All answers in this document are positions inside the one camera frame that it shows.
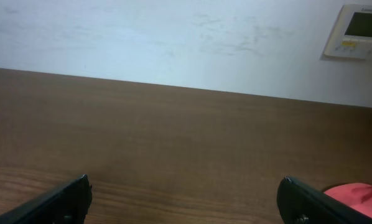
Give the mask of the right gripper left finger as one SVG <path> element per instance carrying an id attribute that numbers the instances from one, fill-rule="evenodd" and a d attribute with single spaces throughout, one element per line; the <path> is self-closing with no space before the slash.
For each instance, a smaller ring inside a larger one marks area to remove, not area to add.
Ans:
<path id="1" fill-rule="evenodd" d="M 83 224 L 91 202 L 91 185 L 83 174 L 3 213 L 0 224 Z"/>

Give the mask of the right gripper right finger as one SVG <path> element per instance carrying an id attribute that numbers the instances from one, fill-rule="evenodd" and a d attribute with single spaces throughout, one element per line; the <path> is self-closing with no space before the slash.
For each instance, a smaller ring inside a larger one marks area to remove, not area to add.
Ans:
<path id="1" fill-rule="evenodd" d="M 285 224 L 372 224 L 372 218 L 293 177 L 277 190 L 277 207 Z"/>

